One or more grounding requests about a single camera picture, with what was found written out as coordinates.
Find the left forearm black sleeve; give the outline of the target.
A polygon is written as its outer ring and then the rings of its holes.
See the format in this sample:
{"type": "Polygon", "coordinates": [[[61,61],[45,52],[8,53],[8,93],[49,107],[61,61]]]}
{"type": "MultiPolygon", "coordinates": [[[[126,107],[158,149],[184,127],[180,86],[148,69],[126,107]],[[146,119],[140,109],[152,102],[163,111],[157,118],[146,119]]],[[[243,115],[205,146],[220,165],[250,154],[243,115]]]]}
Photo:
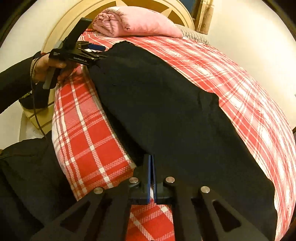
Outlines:
{"type": "Polygon", "coordinates": [[[34,56],[29,57],[5,71],[0,76],[0,112],[3,113],[14,102],[28,93],[31,89],[30,69],[34,59],[41,56],[41,52],[37,52],[34,56]]]}

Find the person's left hand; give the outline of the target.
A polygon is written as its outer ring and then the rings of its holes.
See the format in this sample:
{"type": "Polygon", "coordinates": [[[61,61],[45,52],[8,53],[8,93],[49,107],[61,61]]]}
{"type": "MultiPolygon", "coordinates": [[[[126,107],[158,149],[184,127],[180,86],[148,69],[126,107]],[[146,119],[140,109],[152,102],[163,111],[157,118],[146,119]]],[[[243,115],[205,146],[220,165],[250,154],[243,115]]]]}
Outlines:
{"type": "Polygon", "coordinates": [[[62,61],[49,57],[49,54],[45,54],[34,62],[31,69],[31,78],[34,83],[44,82],[49,71],[53,69],[60,69],[61,72],[57,77],[58,82],[63,82],[68,78],[73,70],[78,66],[73,61],[62,61]]]}

